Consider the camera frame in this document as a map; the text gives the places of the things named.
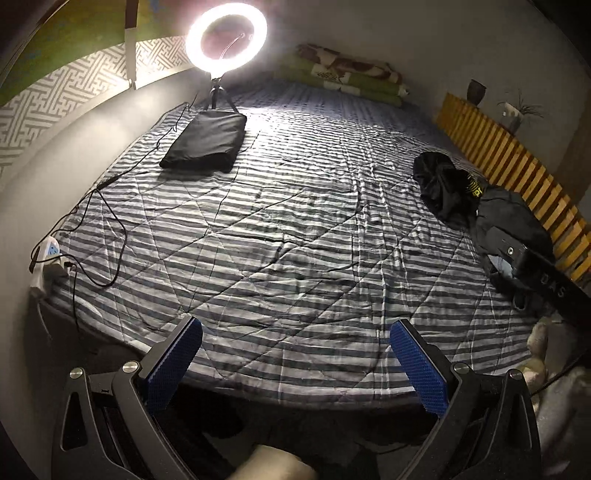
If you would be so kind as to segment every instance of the blue textured pad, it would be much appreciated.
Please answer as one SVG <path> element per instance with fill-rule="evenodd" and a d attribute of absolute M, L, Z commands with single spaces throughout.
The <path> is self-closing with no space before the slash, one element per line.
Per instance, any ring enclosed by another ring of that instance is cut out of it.
<path fill-rule="evenodd" d="M 425 410 L 442 417 L 449 405 L 447 384 L 402 322 L 390 328 L 390 345 Z"/>
<path fill-rule="evenodd" d="M 201 347 L 202 339 L 201 322 L 192 318 L 146 379 L 146 410 L 150 415 L 168 406 L 179 382 Z"/>

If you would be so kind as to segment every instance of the ring light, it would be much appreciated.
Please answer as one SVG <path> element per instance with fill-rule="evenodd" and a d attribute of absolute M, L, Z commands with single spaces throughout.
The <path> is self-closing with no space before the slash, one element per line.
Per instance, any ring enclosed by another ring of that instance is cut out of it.
<path fill-rule="evenodd" d="M 252 40 L 246 49 L 232 59 L 210 59 L 205 56 L 201 47 L 203 35 L 214 22 L 229 15 L 240 15 L 252 23 Z M 187 56 L 197 68 L 211 73 L 212 79 L 218 79 L 224 73 L 251 61 L 262 48 L 266 37 L 267 21 L 257 8 L 247 4 L 219 5 L 205 12 L 189 30 L 186 41 Z"/>

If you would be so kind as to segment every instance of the bed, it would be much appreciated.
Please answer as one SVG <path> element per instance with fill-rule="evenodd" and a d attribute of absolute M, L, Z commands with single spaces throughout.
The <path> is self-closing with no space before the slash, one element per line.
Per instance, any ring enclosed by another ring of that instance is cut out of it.
<path fill-rule="evenodd" d="M 476 170 L 416 109 L 279 80 L 234 100 L 248 122 L 229 174 L 158 166 L 197 112 L 186 105 L 105 174 L 135 164 L 178 121 L 157 151 L 102 190 L 129 237 L 112 287 L 77 276 L 78 322 L 145 352 L 195 316 L 203 346 L 186 382 L 308 408 L 415 401 L 388 344 L 399 317 L 480 372 L 529 357 L 535 321 L 489 284 L 469 235 L 420 200 L 419 153 L 442 151 Z M 57 235 L 102 281 L 114 275 L 122 238 L 98 196 L 80 228 Z M 47 300 L 69 318 L 73 280 Z"/>

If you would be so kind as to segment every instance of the folded blanket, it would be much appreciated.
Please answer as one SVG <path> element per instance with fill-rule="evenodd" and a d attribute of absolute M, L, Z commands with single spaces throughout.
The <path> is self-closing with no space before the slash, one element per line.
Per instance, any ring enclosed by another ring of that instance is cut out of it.
<path fill-rule="evenodd" d="M 274 77 L 289 80 L 291 82 L 305 83 L 314 87 L 326 88 L 329 90 L 339 90 L 344 93 L 350 93 L 352 95 L 367 98 L 368 100 L 389 103 L 394 106 L 402 105 L 402 99 L 398 95 L 390 95 L 383 92 L 377 92 L 375 90 L 362 89 L 343 83 L 331 82 L 329 80 L 324 80 L 321 77 L 313 76 L 304 70 L 280 66 L 274 72 Z"/>
<path fill-rule="evenodd" d="M 408 95 L 406 85 L 379 80 L 367 76 L 363 73 L 344 72 L 334 67 L 326 67 L 320 63 L 314 63 L 311 60 L 302 58 L 298 55 L 288 55 L 281 60 L 284 67 L 290 69 L 302 70 L 314 77 L 327 80 L 329 82 L 340 83 L 357 87 L 361 90 L 372 90 L 385 95 L 395 95 L 404 98 Z"/>
<path fill-rule="evenodd" d="M 386 80 L 398 85 L 402 83 L 402 75 L 390 68 L 390 65 L 386 62 L 357 59 L 313 43 L 298 45 L 297 54 L 303 59 L 341 72 L 361 73 L 365 76 Z"/>

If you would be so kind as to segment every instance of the wooden fence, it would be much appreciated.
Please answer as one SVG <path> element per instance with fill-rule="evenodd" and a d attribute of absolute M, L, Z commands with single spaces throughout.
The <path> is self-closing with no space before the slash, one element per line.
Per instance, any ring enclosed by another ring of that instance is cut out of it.
<path fill-rule="evenodd" d="M 554 242 L 557 268 L 573 281 L 591 267 L 591 233 L 563 188 L 519 141 L 477 107 L 447 94 L 437 125 L 490 183 L 520 193 Z"/>

